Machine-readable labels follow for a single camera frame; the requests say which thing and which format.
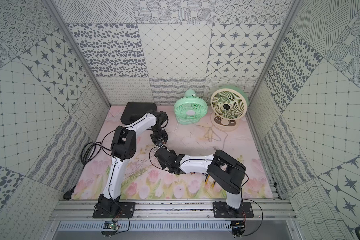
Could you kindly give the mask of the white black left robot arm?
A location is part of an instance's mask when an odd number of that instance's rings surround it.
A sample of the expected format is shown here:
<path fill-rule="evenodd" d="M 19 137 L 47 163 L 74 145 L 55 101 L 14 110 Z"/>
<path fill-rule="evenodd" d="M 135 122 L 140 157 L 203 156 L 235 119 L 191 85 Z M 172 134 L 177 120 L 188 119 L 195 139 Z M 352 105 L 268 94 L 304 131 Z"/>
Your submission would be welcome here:
<path fill-rule="evenodd" d="M 137 137 L 144 131 L 151 129 L 151 139 L 156 147 L 167 143 L 168 134 L 162 125 L 168 121 L 165 112 L 148 111 L 143 117 L 125 127 L 118 126 L 111 144 L 112 165 L 106 186 L 99 196 L 97 209 L 109 214 L 119 210 L 118 202 L 121 196 L 121 185 L 125 170 L 130 159 L 137 151 Z"/>

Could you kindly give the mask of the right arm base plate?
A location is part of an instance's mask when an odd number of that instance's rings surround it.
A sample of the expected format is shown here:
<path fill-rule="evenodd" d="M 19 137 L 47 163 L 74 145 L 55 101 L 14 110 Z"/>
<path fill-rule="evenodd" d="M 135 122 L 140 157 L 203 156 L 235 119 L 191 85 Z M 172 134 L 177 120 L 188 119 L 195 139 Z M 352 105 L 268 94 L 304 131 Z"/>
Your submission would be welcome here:
<path fill-rule="evenodd" d="M 226 202 L 213 202 L 213 212 L 215 218 L 253 218 L 253 208 L 251 203 L 242 202 L 239 209 L 234 209 L 227 205 Z"/>

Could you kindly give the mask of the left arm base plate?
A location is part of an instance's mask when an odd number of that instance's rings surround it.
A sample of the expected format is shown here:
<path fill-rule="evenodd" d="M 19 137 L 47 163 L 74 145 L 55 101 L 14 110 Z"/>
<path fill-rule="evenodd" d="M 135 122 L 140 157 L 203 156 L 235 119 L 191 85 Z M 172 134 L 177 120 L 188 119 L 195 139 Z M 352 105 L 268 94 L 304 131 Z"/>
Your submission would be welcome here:
<path fill-rule="evenodd" d="M 132 218 L 135 206 L 134 202 L 96 203 L 92 217 L 94 219 Z"/>

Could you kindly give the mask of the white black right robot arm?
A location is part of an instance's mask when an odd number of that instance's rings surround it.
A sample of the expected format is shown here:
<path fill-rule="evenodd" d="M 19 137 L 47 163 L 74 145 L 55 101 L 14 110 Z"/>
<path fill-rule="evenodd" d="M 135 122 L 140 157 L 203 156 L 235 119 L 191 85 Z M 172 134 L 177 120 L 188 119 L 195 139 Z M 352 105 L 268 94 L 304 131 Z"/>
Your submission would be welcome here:
<path fill-rule="evenodd" d="M 246 167 L 222 150 L 213 155 L 189 156 L 176 155 L 173 150 L 160 147 L 155 152 L 161 168 L 175 175 L 200 173 L 207 174 L 227 192 L 226 204 L 238 210 L 242 202 L 242 184 Z"/>

